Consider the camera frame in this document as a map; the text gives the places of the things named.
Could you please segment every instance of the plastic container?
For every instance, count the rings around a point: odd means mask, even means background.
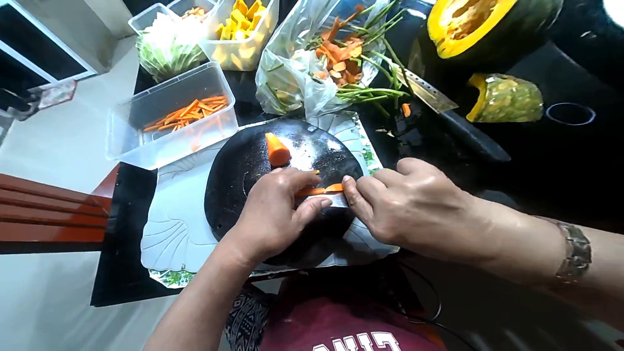
[[[211,96],[226,108],[175,132],[148,131],[167,114]],[[152,170],[212,145],[238,130],[234,95],[216,62],[208,62],[135,95],[109,111],[106,158]]]
[[[251,6],[254,0],[245,0]],[[221,68],[231,71],[253,71],[258,67],[262,49],[275,30],[280,14],[280,0],[262,0],[266,15],[260,20],[251,36],[244,40],[218,40],[217,27],[230,18],[235,0],[222,0],[208,25],[208,38],[201,40],[199,46],[211,60],[218,62]]]
[[[151,26],[152,23],[154,23],[154,19],[156,19],[156,15],[158,13],[163,13],[163,14],[172,16],[178,20],[180,19],[178,15],[173,13],[173,11],[171,11],[165,5],[158,2],[157,4],[151,5],[150,7],[145,9],[140,14],[134,16],[133,18],[130,18],[130,20],[128,21],[128,24],[130,25],[130,27],[132,27],[132,29],[134,29],[134,31],[137,34],[141,34],[142,30]]]
[[[170,2],[167,8],[176,15],[182,17],[182,15],[192,7],[199,6],[208,14],[208,18],[210,18],[211,15],[209,12],[215,8],[215,5],[216,3],[211,0],[175,0]]]

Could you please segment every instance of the round cutting board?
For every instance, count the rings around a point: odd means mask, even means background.
[[[204,210],[217,240],[236,224],[251,187],[271,171],[266,151],[268,132],[274,133],[290,150],[290,163],[284,167],[319,170],[319,187],[340,183],[345,175],[355,179],[363,175],[358,161],[342,142],[307,122],[278,119],[238,131],[215,157],[206,186]],[[265,263],[314,267],[341,245],[353,219],[349,209],[324,209],[303,229],[297,241]]]

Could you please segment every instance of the pumpkin half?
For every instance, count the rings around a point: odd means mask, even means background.
[[[443,59],[503,61],[540,43],[562,4],[563,0],[437,0],[427,30]]]
[[[506,74],[475,73],[468,84],[479,98],[466,119],[471,122],[530,122],[542,118],[544,101],[533,83]]]

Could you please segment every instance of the wristwatch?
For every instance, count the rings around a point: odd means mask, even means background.
[[[592,246],[583,231],[576,225],[536,216],[555,224],[565,238],[565,259],[555,276],[565,284],[576,283],[587,272],[592,263]]]

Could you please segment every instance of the shredded cabbage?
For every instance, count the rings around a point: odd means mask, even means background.
[[[206,27],[195,16],[174,19],[158,13],[137,39],[139,63],[156,82],[166,81],[199,66],[206,59],[197,45]]]

